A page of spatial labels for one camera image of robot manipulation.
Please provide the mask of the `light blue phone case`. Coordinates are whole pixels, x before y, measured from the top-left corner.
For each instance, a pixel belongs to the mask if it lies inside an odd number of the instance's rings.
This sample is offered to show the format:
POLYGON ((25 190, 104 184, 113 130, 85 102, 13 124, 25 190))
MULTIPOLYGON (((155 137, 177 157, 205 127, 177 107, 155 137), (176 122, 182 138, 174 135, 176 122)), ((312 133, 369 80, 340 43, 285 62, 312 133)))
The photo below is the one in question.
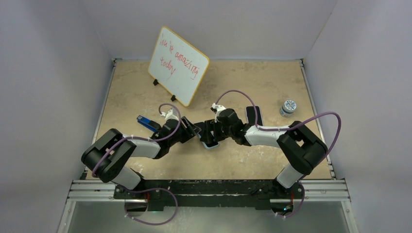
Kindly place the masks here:
POLYGON ((205 149, 207 149, 207 150, 210 150, 210 149, 213 149, 213 148, 216 148, 216 147, 219 146, 219 142, 212 142, 212 143, 207 144, 207 143, 201 141, 201 143, 205 147, 205 149))

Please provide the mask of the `black smartphone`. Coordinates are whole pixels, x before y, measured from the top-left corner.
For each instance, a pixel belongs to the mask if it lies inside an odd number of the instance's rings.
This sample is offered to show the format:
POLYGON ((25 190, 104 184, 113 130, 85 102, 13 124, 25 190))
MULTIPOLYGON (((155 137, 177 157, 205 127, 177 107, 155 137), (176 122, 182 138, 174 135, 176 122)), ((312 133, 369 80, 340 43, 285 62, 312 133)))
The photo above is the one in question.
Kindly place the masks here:
POLYGON ((206 136, 201 136, 201 137, 200 137, 200 141, 203 141, 203 142, 205 142, 205 143, 207 143, 207 144, 212 143, 212 142, 217 142, 217 141, 214 139, 213 136, 210 137, 210 138, 207 138, 206 136))

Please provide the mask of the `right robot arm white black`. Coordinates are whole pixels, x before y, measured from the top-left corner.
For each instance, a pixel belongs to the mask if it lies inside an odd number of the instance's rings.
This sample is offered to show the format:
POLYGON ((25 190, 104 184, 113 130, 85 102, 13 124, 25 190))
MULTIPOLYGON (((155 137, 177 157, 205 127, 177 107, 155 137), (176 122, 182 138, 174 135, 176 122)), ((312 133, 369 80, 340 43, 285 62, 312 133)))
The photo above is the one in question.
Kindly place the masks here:
POLYGON ((268 128, 244 123, 234 109, 224 109, 211 120, 196 123, 200 127, 200 141, 214 144, 227 138, 242 146, 268 146, 279 148, 288 164, 273 181, 273 192, 283 198, 292 186, 309 175, 323 160, 326 144, 300 121, 286 127, 268 128))

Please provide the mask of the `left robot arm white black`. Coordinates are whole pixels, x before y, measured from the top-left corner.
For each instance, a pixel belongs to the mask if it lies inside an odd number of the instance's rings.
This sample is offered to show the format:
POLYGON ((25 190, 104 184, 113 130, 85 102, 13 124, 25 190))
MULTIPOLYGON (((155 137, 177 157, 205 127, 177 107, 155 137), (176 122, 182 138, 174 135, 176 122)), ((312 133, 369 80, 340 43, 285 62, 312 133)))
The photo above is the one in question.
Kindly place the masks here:
POLYGON ((117 183, 126 188, 126 193, 134 199, 145 192, 143 176, 126 166, 131 157, 160 159, 171 146, 185 143, 197 136, 201 128, 186 117, 181 120, 168 119, 163 125, 139 116, 139 124, 153 132, 147 138, 126 136, 117 129, 108 130, 82 155, 82 163, 102 182, 117 183))

